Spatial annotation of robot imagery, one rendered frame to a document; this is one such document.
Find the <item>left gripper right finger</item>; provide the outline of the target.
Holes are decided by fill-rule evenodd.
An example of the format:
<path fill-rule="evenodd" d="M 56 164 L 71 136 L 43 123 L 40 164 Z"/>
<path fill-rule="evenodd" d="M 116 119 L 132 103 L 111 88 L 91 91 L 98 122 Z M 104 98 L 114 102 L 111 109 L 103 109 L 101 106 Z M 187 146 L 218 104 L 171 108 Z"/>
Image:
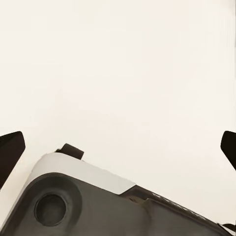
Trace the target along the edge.
<path fill-rule="evenodd" d="M 236 133 L 224 131 L 220 148 L 236 170 Z"/>

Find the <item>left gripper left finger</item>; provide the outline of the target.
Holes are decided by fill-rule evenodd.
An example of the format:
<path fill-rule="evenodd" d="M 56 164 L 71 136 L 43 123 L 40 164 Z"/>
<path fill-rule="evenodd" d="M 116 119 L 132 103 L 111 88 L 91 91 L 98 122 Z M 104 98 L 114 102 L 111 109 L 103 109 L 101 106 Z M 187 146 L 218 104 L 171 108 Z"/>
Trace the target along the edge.
<path fill-rule="evenodd" d="M 0 136 L 0 190 L 26 149 L 21 131 Z"/>

